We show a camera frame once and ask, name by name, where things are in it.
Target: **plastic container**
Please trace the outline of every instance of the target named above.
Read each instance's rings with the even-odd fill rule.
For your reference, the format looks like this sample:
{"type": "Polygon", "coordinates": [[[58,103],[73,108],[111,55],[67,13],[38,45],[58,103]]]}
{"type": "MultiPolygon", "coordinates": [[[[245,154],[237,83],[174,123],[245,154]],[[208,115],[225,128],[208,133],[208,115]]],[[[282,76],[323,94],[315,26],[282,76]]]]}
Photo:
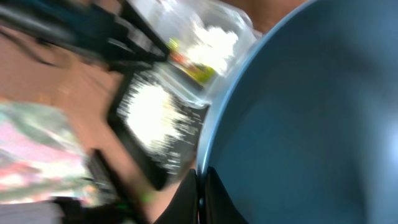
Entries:
{"type": "Polygon", "coordinates": [[[233,56],[225,60],[226,68],[205,83],[197,83],[181,70],[178,63],[160,63],[152,71],[164,86],[189,106],[203,108],[211,104],[218,87],[224,83],[236,61],[244,57],[248,48],[256,42],[252,22],[242,10],[218,1],[166,1],[162,5],[164,10],[158,21],[152,21],[151,24],[165,42],[178,42],[178,52],[198,42],[195,26],[205,29],[220,27],[225,32],[234,32],[238,37],[233,45],[233,56]]]}

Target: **black plastic tray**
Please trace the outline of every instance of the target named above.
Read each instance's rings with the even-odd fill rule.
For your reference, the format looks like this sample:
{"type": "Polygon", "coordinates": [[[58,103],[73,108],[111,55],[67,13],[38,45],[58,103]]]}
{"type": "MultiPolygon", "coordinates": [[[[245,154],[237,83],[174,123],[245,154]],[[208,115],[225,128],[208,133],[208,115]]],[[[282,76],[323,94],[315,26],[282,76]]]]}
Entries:
{"type": "MultiPolygon", "coordinates": [[[[123,79],[108,111],[107,122],[111,129],[114,131],[115,135],[122,142],[127,152],[135,160],[144,175],[148,178],[150,183],[155,187],[155,189],[159,190],[165,186],[167,181],[170,179],[170,175],[167,173],[166,169],[158,166],[157,163],[145,153],[143,148],[141,148],[141,146],[139,145],[135,136],[131,134],[130,129],[124,123],[123,118],[120,117],[120,115],[118,115],[117,113],[117,110],[119,108],[119,105],[122,103],[124,95],[129,91],[129,86],[132,82],[132,79],[139,72],[142,72],[142,69],[136,71],[132,71],[132,69],[129,69],[128,72],[123,72],[123,79]]],[[[201,110],[190,108],[190,110],[193,110],[196,115],[199,115],[201,121],[198,122],[198,124],[202,124],[207,112],[207,108],[201,110]]],[[[196,152],[200,131],[201,125],[198,127],[198,134],[189,137],[188,141],[193,143],[193,145],[191,146],[193,148],[187,150],[194,149],[194,151],[196,152]]],[[[181,147],[186,147],[186,145],[184,145],[182,142],[178,142],[175,144],[174,148],[178,147],[181,149],[181,147]]]]}

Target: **black object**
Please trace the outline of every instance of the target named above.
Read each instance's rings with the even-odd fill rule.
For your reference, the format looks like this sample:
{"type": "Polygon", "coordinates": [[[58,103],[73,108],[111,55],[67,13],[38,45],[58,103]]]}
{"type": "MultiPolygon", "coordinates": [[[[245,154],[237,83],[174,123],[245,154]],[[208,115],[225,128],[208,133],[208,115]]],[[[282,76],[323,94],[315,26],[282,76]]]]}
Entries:
{"type": "Polygon", "coordinates": [[[70,197],[56,197],[53,203],[57,204],[63,212],[61,224],[120,224],[127,218],[131,218],[130,211],[121,208],[120,202],[83,208],[79,200],[70,197]]]}
{"type": "Polygon", "coordinates": [[[0,20],[13,29],[107,64],[119,61],[166,61],[169,48],[127,1],[115,15],[96,4],[74,0],[13,0],[0,2],[0,20]],[[147,37],[138,44],[130,33],[147,37]]]}
{"type": "Polygon", "coordinates": [[[107,122],[151,184],[156,189],[161,189],[167,181],[167,171],[158,167],[157,164],[141,149],[124,121],[120,116],[118,116],[119,104],[122,101],[124,94],[129,89],[134,72],[138,72],[138,70],[129,70],[125,72],[114,100],[109,107],[107,122]]]}
{"type": "Polygon", "coordinates": [[[235,208],[213,167],[209,167],[207,170],[204,194],[204,209],[201,210],[201,220],[206,220],[206,224],[248,223],[235,208]]]}
{"type": "Polygon", "coordinates": [[[169,206],[154,224],[197,224],[198,205],[198,181],[196,172],[192,169],[181,181],[169,206]]]}
{"type": "MultiPolygon", "coordinates": [[[[130,153],[131,157],[134,158],[141,171],[149,179],[151,184],[159,190],[162,189],[167,181],[171,178],[171,176],[168,174],[168,170],[162,166],[163,164],[159,164],[158,162],[154,161],[151,156],[146,154],[145,150],[143,150],[143,148],[141,148],[138,144],[138,141],[132,134],[130,128],[127,127],[123,121],[123,117],[118,113],[118,110],[120,110],[120,107],[123,105],[123,97],[129,94],[130,84],[134,79],[134,76],[137,76],[139,73],[149,69],[151,69],[150,65],[142,63],[137,64],[134,67],[128,67],[123,71],[124,76],[109,108],[107,121],[128,153],[130,153]]],[[[206,112],[207,108],[201,110],[189,108],[187,114],[193,117],[192,120],[194,120],[194,122],[192,123],[192,127],[196,129],[195,134],[187,134],[187,136],[184,137],[184,141],[177,141],[171,149],[172,152],[176,152],[178,154],[188,154],[188,157],[191,157],[193,153],[195,153],[198,138],[200,136],[201,124],[205,118],[206,112]]],[[[173,157],[170,157],[167,160],[169,159],[171,161],[176,160],[173,157]]],[[[181,163],[178,164],[180,168],[178,168],[179,170],[176,171],[177,176],[181,175],[180,170],[186,170],[186,167],[184,166],[187,166],[187,164],[184,164],[184,162],[186,161],[181,161],[181,163]]]]}
{"type": "MultiPolygon", "coordinates": [[[[137,195],[133,195],[132,190],[128,190],[124,187],[121,179],[111,168],[100,150],[94,150],[87,166],[94,178],[95,185],[99,188],[103,204],[112,205],[116,203],[118,205],[123,205],[126,207],[126,211],[124,212],[126,217],[134,220],[137,224],[148,223],[144,216],[139,197],[137,195]]],[[[95,214],[96,211],[102,210],[107,211],[108,209],[106,207],[101,207],[97,210],[91,209],[90,211],[92,214],[95,214]]]]}

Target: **black cable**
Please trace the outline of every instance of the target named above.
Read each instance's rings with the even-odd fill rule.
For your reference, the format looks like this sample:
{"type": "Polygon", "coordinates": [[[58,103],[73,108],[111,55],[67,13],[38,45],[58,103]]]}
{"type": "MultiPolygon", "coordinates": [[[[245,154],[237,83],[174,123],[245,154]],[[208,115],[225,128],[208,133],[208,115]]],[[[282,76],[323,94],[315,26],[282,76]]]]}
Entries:
{"type": "Polygon", "coordinates": [[[0,34],[5,37],[7,40],[10,40],[12,43],[17,45],[26,55],[28,55],[31,59],[35,60],[36,62],[42,63],[48,66],[59,67],[58,65],[54,65],[53,63],[45,61],[42,57],[40,57],[37,53],[35,53],[32,49],[26,46],[23,41],[18,39],[17,37],[7,33],[6,31],[0,29],[0,34]]]}
{"type": "Polygon", "coordinates": [[[75,35],[65,25],[52,19],[41,19],[40,11],[0,3],[0,21],[32,37],[40,37],[56,44],[73,44],[75,35]]]}

